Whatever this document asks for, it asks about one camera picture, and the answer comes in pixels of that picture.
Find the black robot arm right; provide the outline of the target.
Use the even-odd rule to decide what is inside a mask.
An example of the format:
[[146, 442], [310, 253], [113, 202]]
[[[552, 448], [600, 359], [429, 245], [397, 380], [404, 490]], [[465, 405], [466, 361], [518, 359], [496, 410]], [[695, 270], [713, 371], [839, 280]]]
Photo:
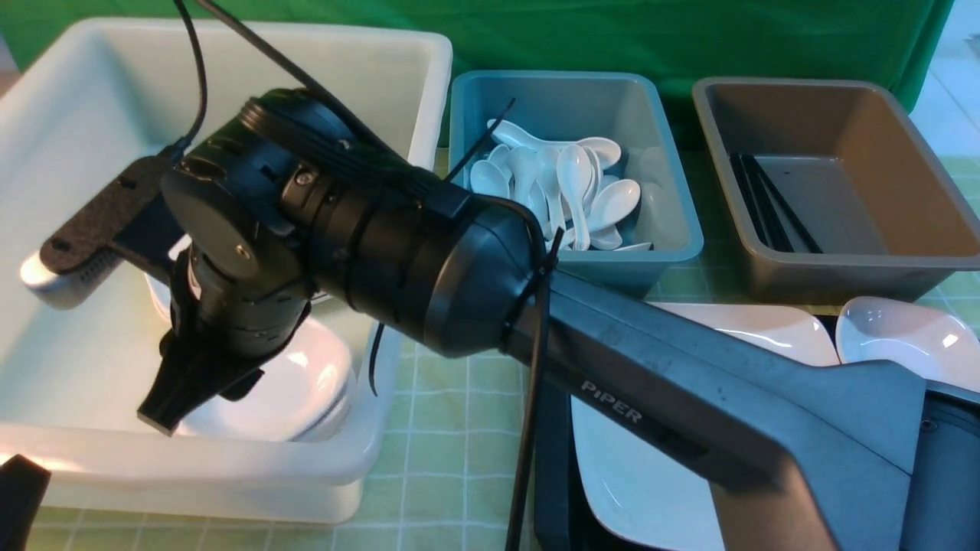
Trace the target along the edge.
[[447, 358], [498, 349], [713, 485], [728, 550], [976, 550], [978, 397], [811, 367], [557, 271], [535, 216], [270, 90], [162, 172], [191, 246], [138, 418], [248, 393], [324, 292]]

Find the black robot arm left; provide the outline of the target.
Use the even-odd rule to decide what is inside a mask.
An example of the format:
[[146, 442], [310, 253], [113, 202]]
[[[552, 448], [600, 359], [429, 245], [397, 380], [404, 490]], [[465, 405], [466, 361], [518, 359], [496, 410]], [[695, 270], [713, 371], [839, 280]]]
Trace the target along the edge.
[[1, 468], [1, 549], [25, 550], [51, 471], [22, 455]]

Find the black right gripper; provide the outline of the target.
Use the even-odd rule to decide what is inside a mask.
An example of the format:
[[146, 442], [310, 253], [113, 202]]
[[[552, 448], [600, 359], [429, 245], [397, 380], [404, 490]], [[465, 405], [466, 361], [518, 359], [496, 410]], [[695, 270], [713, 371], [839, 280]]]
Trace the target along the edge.
[[167, 436], [211, 399], [246, 397], [312, 310], [303, 296], [248, 297], [195, 245], [179, 253], [169, 291], [172, 327], [158, 343], [160, 366], [136, 410]]

